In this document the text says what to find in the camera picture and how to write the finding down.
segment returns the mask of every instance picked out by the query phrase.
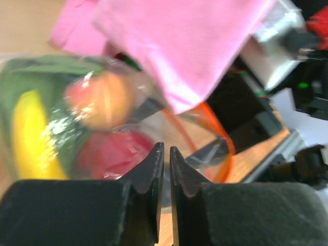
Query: green light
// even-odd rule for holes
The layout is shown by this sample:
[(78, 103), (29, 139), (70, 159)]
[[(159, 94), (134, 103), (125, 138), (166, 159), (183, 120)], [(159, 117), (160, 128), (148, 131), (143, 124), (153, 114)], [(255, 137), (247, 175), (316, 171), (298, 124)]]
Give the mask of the green light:
[(298, 85), (299, 89), (306, 89), (307, 87), (309, 87), (308, 83), (304, 83), (304, 82), (302, 82)]
[(260, 91), (256, 93), (257, 96), (266, 96), (267, 94), (264, 91)]
[(244, 70), (244, 71), (241, 71), (241, 72), (240, 72), (240, 75), (248, 75), (248, 72), (245, 71), (245, 70)]

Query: clear plastic bag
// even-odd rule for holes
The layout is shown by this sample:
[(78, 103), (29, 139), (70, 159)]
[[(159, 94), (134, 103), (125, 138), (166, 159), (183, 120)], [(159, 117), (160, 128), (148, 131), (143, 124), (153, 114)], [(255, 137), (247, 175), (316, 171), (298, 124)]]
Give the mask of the clear plastic bag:
[(45, 55), (2, 65), (0, 151), (11, 181), (118, 179), (158, 141), (166, 161), (177, 146), (210, 180), (228, 175), (233, 145), (209, 108), (173, 115), (154, 82), (121, 61)]

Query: pink towel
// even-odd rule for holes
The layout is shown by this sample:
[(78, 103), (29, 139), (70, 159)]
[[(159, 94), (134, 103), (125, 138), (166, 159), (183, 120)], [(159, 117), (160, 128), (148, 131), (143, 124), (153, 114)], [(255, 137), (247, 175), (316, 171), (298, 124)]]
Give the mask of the pink towel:
[(100, 0), (94, 24), (159, 82), (174, 112), (181, 113), (210, 95), (271, 5), (272, 0)]
[(91, 24), (98, 0), (68, 0), (51, 33), (50, 41), (64, 51), (79, 55), (100, 55), (105, 36)]

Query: yellow banana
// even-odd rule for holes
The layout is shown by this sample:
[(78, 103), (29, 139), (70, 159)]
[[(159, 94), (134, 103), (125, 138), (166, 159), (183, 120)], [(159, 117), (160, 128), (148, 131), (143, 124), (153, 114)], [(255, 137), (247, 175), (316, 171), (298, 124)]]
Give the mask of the yellow banana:
[(16, 169), (23, 179), (67, 179), (51, 138), (46, 111), (37, 91), (22, 94), (13, 114)]

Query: red object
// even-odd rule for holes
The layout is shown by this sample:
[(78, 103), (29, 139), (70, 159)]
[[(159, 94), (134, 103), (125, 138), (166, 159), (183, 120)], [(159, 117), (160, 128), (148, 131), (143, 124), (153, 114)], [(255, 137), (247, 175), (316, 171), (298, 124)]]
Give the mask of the red object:
[(307, 21), (309, 31), (315, 32), (321, 44), (319, 49), (328, 50), (328, 7), (324, 7)]
[(94, 179), (118, 179), (138, 165), (154, 142), (134, 130), (94, 132), (81, 148), (77, 165)]

